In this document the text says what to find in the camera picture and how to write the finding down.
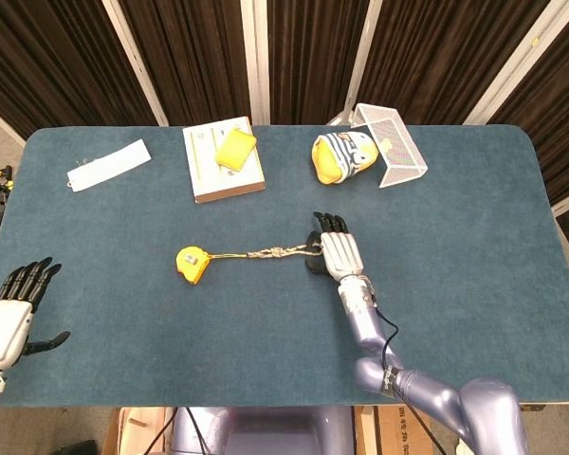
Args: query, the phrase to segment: yellow object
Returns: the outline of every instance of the yellow object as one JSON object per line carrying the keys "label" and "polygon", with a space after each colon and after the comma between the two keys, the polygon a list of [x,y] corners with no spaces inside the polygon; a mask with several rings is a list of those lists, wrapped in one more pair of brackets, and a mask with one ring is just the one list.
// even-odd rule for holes
{"label": "yellow object", "polygon": [[177,272],[191,284],[198,284],[210,261],[209,254],[198,246],[186,246],[175,258]]}
{"label": "yellow object", "polygon": [[237,128],[231,130],[224,143],[219,147],[215,161],[233,171],[240,172],[248,156],[255,148],[257,138],[243,133]]}
{"label": "yellow object", "polygon": [[341,183],[364,171],[379,156],[373,140],[357,131],[318,136],[312,147],[312,162],[321,183]]}

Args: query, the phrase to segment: mesh basket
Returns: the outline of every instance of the mesh basket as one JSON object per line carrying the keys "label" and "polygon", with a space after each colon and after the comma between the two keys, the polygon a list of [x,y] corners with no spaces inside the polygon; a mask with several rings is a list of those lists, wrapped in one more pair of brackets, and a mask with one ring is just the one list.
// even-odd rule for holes
{"label": "mesh basket", "polygon": [[405,123],[395,109],[357,104],[352,127],[367,125],[387,170],[380,188],[421,177],[428,170],[426,161],[411,139]]}

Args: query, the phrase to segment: book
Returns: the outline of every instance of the book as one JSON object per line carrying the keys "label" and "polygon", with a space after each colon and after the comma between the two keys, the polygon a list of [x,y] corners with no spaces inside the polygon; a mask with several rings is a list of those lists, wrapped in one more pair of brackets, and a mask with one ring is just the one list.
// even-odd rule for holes
{"label": "book", "polygon": [[257,147],[248,155],[240,172],[220,166],[215,161],[219,147],[234,128],[249,135],[253,134],[247,117],[230,118],[183,129],[196,203],[246,194],[266,187]]}

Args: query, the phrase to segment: gray carpet floor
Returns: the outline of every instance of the gray carpet floor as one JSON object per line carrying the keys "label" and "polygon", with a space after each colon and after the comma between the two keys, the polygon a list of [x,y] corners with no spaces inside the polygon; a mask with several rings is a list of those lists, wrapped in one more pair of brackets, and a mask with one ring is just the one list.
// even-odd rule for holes
{"label": "gray carpet floor", "polygon": [[[21,153],[22,148],[0,129],[0,168],[10,164],[16,171]],[[0,409],[0,455],[49,455],[61,446],[87,439],[101,444],[112,410]],[[524,412],[523,419],[532,455],[569,455],[569,405]],[[431,426],[447,453],[455,453],[457,438],[435,422]]]}

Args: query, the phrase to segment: yellow sponge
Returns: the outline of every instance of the yellow sponge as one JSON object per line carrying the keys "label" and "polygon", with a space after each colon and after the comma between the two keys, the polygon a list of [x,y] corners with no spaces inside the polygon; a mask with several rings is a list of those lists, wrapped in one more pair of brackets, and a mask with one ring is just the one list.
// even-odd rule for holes
{"label": "yellow sponge", "polygon": [[215,161],[221,166],[225,166],[233,171],[239,172],[243,169],[248,155],[255,148],[257,138],[247,133],[243,133],[237,128],[231,130],[226,140],[219,147]]}

